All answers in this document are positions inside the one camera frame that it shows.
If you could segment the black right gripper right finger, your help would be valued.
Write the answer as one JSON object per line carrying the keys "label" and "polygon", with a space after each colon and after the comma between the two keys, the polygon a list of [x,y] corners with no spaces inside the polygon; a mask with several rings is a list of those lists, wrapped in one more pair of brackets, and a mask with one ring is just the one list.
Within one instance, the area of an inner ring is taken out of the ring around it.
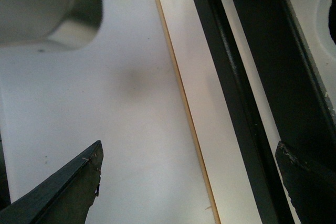
{"label": "black right gripper right finger", "polygon": [[335,172],[279,141],[276,161],[301,223],[335,223]]}

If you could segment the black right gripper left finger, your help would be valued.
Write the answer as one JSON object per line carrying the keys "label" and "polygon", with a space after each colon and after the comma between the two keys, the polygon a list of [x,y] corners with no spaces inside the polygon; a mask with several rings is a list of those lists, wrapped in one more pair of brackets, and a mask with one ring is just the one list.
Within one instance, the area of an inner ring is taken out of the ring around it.
{"label": "black right gripper left finger", "polygon": [[1,223],[85,223],[99,196],[102,142],[94,142],[32,191],[1,210]]}

